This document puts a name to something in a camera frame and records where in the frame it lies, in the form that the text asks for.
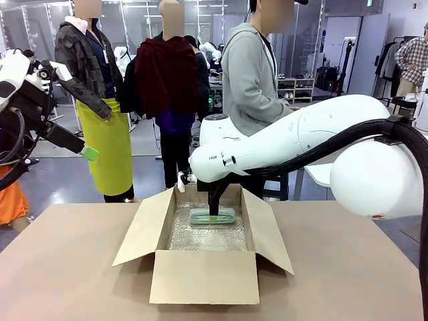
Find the camouflage jacket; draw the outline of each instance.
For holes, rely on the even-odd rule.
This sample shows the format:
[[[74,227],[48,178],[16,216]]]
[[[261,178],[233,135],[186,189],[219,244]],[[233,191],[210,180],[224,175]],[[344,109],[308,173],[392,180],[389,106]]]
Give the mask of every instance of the camouflage jacket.
[[[123,86],[122,75],[116,65],[110,42],[101,32],[100,36],[106,46],[108,64],[112,74],[116,96]],[[111,109],[101,99],[106,97],[106,87],[96,56],[92,53],[89,40],[83,31],[72,23],[64,22],[55,40],[55,60],[67,66],[73,79],[60,80],[62,87],[75,99],[91,108],[99,117],[105,118]]]

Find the plaid shirt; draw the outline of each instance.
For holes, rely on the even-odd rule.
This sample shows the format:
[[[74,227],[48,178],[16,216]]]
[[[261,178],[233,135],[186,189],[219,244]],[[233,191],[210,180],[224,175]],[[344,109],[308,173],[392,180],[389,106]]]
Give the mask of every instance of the plaid shirt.
[[[403,71],[401,77],[416,86],[422,86],[422,73],[428,67],[428,43],[424,37],[416,37],[406,43],[396,54],[395,61]],[[410,70],[409,65],[416,65],[416,70]]]

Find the dark red jacket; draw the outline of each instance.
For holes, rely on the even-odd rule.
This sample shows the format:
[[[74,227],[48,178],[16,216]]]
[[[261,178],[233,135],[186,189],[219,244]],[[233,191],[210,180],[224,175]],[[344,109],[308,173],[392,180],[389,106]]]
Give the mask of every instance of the dark red jacket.
[[[195,113],[196,79],[195,53],[182,37],[146,39],[137,51],[135,80],[148,119],[169,108],[179,114]]]

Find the gray hoodie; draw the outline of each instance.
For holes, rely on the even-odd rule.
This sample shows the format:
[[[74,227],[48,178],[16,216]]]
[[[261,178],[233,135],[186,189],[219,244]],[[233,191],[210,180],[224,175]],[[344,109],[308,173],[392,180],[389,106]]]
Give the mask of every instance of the gray hoodie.
[[[278,99],[276,62],[257,29],[242,23],[229,32],[223,50],[223,112],[246,136],[268,127],[291,111]]]

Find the beige table surface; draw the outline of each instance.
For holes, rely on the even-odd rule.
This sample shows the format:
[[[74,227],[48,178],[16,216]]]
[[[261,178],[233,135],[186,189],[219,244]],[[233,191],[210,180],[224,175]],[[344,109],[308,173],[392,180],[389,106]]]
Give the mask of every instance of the beige table surface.
[[[296,275],[259,259],[258,306],[150,305],[153,255],[110,267],[137,205],[54,205],[0,253],[0,320],[422,320],[417,269],[372,221],[272,207]]]

